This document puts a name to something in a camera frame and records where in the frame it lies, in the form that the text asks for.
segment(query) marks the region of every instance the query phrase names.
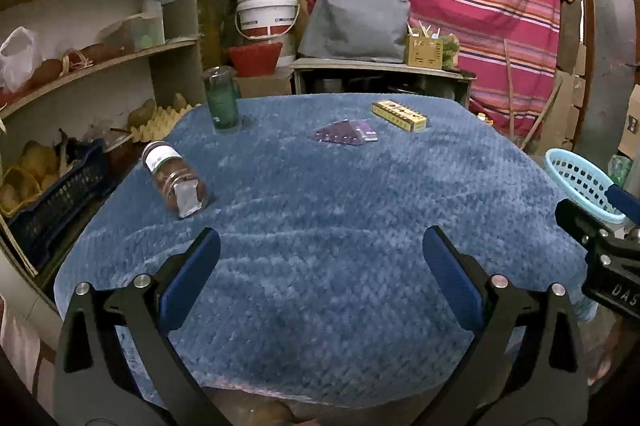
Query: fuzzy blue blanket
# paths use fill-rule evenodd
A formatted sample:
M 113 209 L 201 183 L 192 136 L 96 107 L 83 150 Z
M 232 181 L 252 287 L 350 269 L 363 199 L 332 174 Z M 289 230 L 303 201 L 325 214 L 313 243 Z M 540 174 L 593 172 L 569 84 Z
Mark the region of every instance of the fuzzy blue blanket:
M 203 386 L 340 406 L 373 406 L 443 382 L 471 340 L 422 257 L 438 224 L 458 250 L 520 287 L 564 284 L 578 316 L 584 252 L 554 220 L 562 195 L 531 159 L 455 102 L 393 99 L 426 114 L 407 133 L 370 112 L 377 94 L 239 101 L 248 126 L 217 135 L 206 107 L 167 141 L 214 200 L 177 220 L 137 165 L 75 244 L 55 282 L 65 313 L 78 282 L 119 287 L 183 252 L 204 226 L 222 259 L 184 326 L 170 334 Z M 362 146 L 308 135 L 367 119 Z M 132 341 L 122 344 L 153 395 Z

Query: red plastic bowl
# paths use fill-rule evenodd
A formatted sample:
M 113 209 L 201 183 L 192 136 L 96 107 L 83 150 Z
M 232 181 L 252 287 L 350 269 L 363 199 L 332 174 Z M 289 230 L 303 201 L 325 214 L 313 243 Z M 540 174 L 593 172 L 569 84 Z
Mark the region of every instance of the red plastic bowl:
M 239 78 L 271 76 L 276 70 L 282 42 L 254 43 L 245 47 L 229 47 L 226 50 L 238 72 Z

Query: blue gripper pad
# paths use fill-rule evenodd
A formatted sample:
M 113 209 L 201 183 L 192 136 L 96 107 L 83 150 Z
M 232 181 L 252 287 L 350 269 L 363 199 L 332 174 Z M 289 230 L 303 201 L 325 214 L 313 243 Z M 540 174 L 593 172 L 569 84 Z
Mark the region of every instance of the blue gripper pad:
M 159 299 L 158 329 L 164 333 L 182 326 L 216 267 L 220 259 L 219 234 L 205 228 L 185 254 L 189 257 Z
M 628 216 L 636 226 L 640 226 L 640 200 L 615 184 L 609 186 L 604 194 L 609 204 Z
M 446 244 L 445 240 L 436 229 L 427 229 L 422 238 L 422 254 L 460 326 L 474 333 L 481 332 L 484 330 L 482 296 L 456 259 L 458 253 L 453 244 Z

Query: wooden table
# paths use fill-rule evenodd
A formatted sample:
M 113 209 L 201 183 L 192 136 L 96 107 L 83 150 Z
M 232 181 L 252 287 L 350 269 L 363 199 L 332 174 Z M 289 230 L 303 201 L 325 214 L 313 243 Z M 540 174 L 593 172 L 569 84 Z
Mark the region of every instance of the wooden table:
M 471 91 L 471 83 L 475 80 L 474 76 L 464 75 L 460 72 L 440 69 L 423 69 L 421 67 L 410 67 L 402 63 L 375 63 L 357 60 L 329 60 L 320 58 L 300 58 L 291 64 L 294 71 L 294 84 L 296 94 L 306 94 L 306 86 L 304 75 L 312 70 L 333 69 L 333 70 L 362 70 L 363 72 L 389 72 L 403 74 L 419 74 L 426 83 L 443 83 L 446 82 L 452 86 L 454 99 L 456 102 L 468 108 L 469 96 Z

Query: green bottle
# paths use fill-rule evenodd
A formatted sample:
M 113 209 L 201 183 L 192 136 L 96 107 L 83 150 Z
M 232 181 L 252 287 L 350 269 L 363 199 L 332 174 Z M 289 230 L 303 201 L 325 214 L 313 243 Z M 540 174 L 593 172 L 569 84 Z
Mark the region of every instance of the green bottle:
M 240 122 L 234 73 L 235 70 L 227 66 L 213 67 L 203 73 L 207 104 L 216 130 L 232 130 Z

